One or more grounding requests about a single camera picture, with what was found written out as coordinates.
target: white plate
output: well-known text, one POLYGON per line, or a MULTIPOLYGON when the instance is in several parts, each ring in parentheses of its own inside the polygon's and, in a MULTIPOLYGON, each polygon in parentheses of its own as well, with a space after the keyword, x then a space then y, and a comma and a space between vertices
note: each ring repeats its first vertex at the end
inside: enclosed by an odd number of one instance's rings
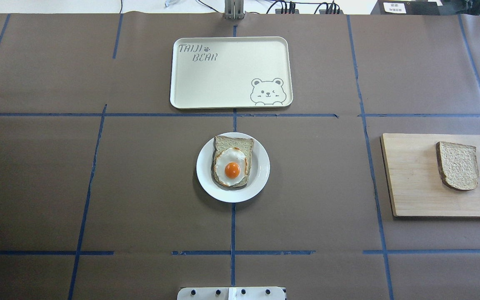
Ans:
MULTIPOLYGON (((253 137, 240 132, 222 133, 231 138, 253 137)), ((197 177, 203 189, 214 198, 225 203, 241 203, 255 197, 266 185, 270 176, 270 159, 265 148, 259 141, 255 140, 253 153, 251 156, 251 172, 249 174, 248 183, 243 188, 226 188, 214 182, 212 179, 212 158, 214 154, 214 138, 209 140, 200 151, 197 158, 196 172, 197 177)))
POLYGON ((190 37, 173 44, 170 103, 282 108, 292 103, 288 44, 278 36, 190 37))

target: toast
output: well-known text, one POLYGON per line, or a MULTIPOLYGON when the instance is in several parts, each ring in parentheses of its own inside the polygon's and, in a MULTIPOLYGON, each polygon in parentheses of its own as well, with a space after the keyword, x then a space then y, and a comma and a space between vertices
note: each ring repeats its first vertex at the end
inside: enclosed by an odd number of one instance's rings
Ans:
POLYGON ((479 177, 476 148, 452 142, 436 143, 438 171, 442 182, 454 190, 474 190, 479 177))
POLYGON ((249 177, 249 173, 250 173, 250 170, 251 170, 251 156, 252 156, 252 152, 253 152, 253 146, 255 145, 255 140, 254 139, 244 139, 244 138, 230 138, 230 137, 226 137, 224 135, 216 135, 214 137, 214 156, 213 156, 213 159, 212 159, 212 166, 211 166, 211 169, 212 169, 212 177, 214 178, 215 182, 220 184, 221 186, 223 186, 219 179, 217 178, 218 175, 216 175, 216 173, 214 172, 214 165, 216 164, 216 158, 218 156, 218 154, 220 154, 221 152, 227 150, 228 148, 239 148, 242 152, 244 152, 244 155, 247 159, 247 167, 245 169, 245 175, 244 175, 244 178, 242 178, 242 180, 237 183, 237 184, 234 184, 232 186, 228 186, 228 188, 240 188, 242 186, 245 186, 248 182, 248 177, 249 177))

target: plate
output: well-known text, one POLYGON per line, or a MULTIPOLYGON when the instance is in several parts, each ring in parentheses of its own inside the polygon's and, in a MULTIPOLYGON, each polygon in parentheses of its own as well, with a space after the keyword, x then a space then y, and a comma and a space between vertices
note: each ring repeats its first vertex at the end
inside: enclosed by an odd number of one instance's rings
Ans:
POLYGON ((270 176, 270 159, 265 148, 257 139, 240 132, 222 133, 226 137, 254 139, 251 156, 251 172, 248 183, 243 188, 226 188, 214 182, 212 178, 212 159, 214 138, 210 139, 200 151, 196 163, 197 177, 203 189, 212 197, 225 203, 241 203, 255 197, 266 185, 270 176))

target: bear illustration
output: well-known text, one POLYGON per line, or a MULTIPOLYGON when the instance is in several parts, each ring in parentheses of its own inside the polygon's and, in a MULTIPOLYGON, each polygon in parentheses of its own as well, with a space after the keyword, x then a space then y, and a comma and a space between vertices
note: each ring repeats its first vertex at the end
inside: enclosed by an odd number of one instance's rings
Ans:
POLYGON ((251 92, 251 101, 255 105, 282 105, 286 100, 283 80, 275 78, 272 81, 262 81, 255 78, 251 81, 253 91, 251 92))

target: egg white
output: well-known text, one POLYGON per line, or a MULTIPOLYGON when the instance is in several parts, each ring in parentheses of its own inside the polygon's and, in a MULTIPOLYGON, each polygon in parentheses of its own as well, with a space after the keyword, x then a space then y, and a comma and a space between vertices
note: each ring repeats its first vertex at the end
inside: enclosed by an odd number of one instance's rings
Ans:
POLYGON ((233 186, 242 181, 245 176, 245 169, 248 166, 248 160, 244 152, 239 148, 228 148, 216 156, 216 164, 214 165, 214 172, 216 173, 219 182, 224 186, 233 186), (240 173, 235 178, 229 178, 225 174, 225 167, 235 162, 240 166, 240 173))

